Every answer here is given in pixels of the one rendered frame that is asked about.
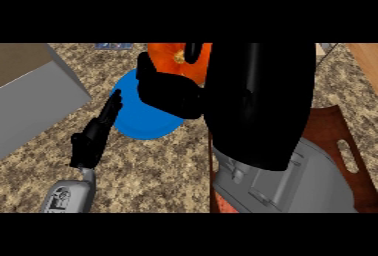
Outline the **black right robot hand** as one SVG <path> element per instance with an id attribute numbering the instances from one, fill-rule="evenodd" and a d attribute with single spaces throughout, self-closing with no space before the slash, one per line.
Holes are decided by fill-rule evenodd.
<path id="1" fill-rule="evenodd" d="M 148 53 L 138 57 L 141 101 L 182 119 L 204 119 L 215 148 L 269 171 L 288 167 L 306 128 L 315 89 L 316 46 L 293 57 L 274 42 L 212 46 L 206 84 L 161 72 Z"/>

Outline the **orange squash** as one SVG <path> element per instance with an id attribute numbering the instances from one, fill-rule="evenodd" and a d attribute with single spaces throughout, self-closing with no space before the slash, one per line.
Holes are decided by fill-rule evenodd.
<path id="1" fill-rule="evenodd" d="M 197 84 L 206 82 L 212 43 L 203 45 L 201 54 L 194 64 L 185 61 L 183 43 L 150 43 L 148 54 L 158 72 L 183 75 Z"/>

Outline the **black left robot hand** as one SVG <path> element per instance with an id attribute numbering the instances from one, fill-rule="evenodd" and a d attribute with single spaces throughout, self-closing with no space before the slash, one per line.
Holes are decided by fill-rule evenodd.
<path id="1" fill-rule="evenodd" d="M 71 136 L 71 167 L 90 169 L 96 167 L 121 108 L 121 90 L 117 89 L 105 103 L 99 116 L 90 120 L 85 130 Z"/>

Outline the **blue round bowl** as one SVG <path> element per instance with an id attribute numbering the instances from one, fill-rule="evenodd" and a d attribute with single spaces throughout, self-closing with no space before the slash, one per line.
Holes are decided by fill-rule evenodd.
<path id="1" fill-rule="evenodd" d="M 116 120 L 116 129 L 138 140 L 152 140 L 169 135 L 183 124 L 183 119 L 147 105 L 139 99 L 136 70 L 120 78 L 113 88 L 121 90 L 123 108 Z"/>

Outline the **brown wooden tray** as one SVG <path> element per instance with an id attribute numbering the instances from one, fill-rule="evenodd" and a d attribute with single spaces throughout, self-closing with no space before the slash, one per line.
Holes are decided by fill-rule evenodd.
<path id="1" fill-rule="evenodd" d="M 336 161 L 353 191 L 356 213 L 378 213 L 378 190 L 356 147 L 350 150 L 359 171 L 349 172 L 343 161 L 339 142 L 352 142 L 353 137 L 337 106 L 313 108 L 306 120 L 300 118 L 297 112 L 284 115 L 275 113 L 253 126 L 232 124 L 220 127 L 213 131 L 213 152 L 217 149 L 251 167 L 285 171 L 302 138 L 313 142 Z M 219 165 L 212 168 L 210 209 L 215 213 L 240 212 L 215 190 L 217 171 Z"/>

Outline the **pale wooden cabinet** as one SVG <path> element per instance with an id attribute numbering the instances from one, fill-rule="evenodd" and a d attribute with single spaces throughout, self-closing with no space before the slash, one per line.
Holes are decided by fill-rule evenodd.
<path id="1" fill-rule="evenodd" d="M 378 43 L 347 43 L 347 47 L 378 94 Z"/>

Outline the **blue patterned flat object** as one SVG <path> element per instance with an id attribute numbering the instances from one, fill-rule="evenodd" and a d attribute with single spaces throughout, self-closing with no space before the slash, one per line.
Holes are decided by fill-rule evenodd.
<path id="1" fill-rule="evenodd" d="M 95 43 L 98 50 L 132 50 L 133 43 Z"/>

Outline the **grey box appliance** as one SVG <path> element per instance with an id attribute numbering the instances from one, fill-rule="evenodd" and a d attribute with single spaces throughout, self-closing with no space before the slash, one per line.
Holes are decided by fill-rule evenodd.
<path id="1" fill-rule="evenodd" d="M 48 43 L 0 43 L 0 160 L 90 100 Z"/>

